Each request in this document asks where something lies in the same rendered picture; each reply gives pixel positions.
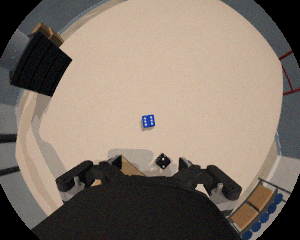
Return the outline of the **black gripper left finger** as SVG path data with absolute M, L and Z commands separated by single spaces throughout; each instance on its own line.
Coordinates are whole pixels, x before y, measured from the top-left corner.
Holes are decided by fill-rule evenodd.
M 55 180 L 63 204 L 76 193 L 90 187 L 95 180 L 101 180 L 102 184 L 109 181 L 111 183 L 135 183 L 135 180 L 129 175 L 125 175 L 121 169 L 121 155 L 116 155 L 108 161 L 99 162 L 99 165 L 94 165 L 90 160 L 78 164 Z

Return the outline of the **blue die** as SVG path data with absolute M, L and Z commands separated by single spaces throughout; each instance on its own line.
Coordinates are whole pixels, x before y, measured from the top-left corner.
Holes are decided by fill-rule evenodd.
M 155 126 L 155 120 L 153 114 L 142 116 L 142 121 L 143 121 L 144 128 Z

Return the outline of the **black die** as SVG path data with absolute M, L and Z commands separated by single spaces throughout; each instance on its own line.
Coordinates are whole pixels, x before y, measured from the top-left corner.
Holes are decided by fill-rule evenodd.
M 156 159 L 156 164 L 163 170 L 171 163 L 170 159 L 163 153 Z

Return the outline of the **tan flat mat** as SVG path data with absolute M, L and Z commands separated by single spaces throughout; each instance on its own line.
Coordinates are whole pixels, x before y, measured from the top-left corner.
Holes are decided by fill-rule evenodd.
M 122 155 L 121 155 L 122 156 Z M 121 171 L 127 175 L 129 174 L 129 176 L 131 175 L 141 175 L 141 176 L 146 176 L 144 175 L 141 171 L 139 171 L 134 165 L 132 165 L 126 158 L 124 158 L 122 156 L 122 169 Z M 147 177 L 147 176 L 146 176 Z M 101 180 L 97 180 L 93 186 L 95 185 L 100 185 L 102 184 L 101 183 Z

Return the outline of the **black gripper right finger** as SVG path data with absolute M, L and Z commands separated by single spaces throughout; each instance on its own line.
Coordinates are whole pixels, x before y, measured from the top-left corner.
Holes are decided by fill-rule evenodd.
M 209 199 L 215 203 L 225 217 L 232 213 L 242 187 L 215 165 L 208 165 L 206 169 L 201 169 L 201 166 L 193 165 L 185 157 L 180 157 L 178 172 L 171 177 L 167 176 L 158 183 L 158 185 L 181 189 L 185 185 L 195 189 L 198 184 L 203 184 Z

